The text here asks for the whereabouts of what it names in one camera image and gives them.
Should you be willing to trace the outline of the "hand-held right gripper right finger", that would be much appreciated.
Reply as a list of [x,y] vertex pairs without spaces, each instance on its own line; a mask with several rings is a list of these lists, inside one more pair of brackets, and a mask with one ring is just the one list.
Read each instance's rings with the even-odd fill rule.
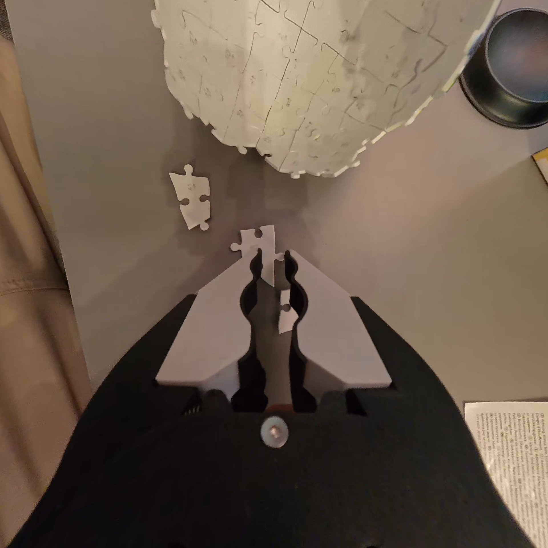
[[291,329],[289,378],[295,412],[315,412],[329,392],[387,388],[392,379],[351,295],[294,250],[284,254]]

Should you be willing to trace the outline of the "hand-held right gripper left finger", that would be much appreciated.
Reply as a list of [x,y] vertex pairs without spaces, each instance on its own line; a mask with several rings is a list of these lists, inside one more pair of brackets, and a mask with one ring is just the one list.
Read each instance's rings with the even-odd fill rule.
[[266,373],[249,318],[262,268],[262,251],[253,249],[198,291],[156,375],[158,384],[221,391],[237,412],[266,409]]

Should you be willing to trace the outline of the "partly built puzzle ball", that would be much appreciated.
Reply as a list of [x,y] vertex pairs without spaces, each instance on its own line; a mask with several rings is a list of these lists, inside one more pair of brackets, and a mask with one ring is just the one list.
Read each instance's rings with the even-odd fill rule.
[[154,1],[168,90],[221,143],[337,177],[448,92],[500,1]]

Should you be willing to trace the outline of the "joined white puzzle piece pair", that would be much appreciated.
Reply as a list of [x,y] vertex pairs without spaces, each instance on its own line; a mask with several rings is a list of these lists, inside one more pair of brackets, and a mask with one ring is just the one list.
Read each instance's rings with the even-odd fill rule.
[[184,174],[169,173],[169,177],[188,229],[199,227],[202,231],[207,231],[211,215],[209,179],[194,175],[190,164],[184,166]]

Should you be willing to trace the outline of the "blue puzzle box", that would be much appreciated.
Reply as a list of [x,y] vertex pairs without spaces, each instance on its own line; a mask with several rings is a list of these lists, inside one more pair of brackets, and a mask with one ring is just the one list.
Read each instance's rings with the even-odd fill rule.
[[545,147],[544,149],[532,154],[531,157],[547,185],[548,183],[548,159],[547,159],[548,148]]

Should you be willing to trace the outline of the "black round puzzle stand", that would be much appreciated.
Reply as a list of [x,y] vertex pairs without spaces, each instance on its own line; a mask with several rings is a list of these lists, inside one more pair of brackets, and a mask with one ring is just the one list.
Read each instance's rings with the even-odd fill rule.
[[547,123],[547,12],[534,8],[496,17],[459,77],[470,104],[508,128]]

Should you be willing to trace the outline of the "person's beige trousers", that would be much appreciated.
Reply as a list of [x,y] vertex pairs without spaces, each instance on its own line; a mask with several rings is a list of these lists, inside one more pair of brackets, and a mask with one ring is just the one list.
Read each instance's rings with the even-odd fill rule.
[[92,395],[14,45],[1,37],[1,547]]

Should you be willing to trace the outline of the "white instruction sheet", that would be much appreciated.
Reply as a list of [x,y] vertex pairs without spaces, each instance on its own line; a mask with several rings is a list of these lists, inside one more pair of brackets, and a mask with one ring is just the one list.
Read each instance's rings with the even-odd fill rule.
[[503,502],[547,547],[547,401],[465,403],[464,418]]

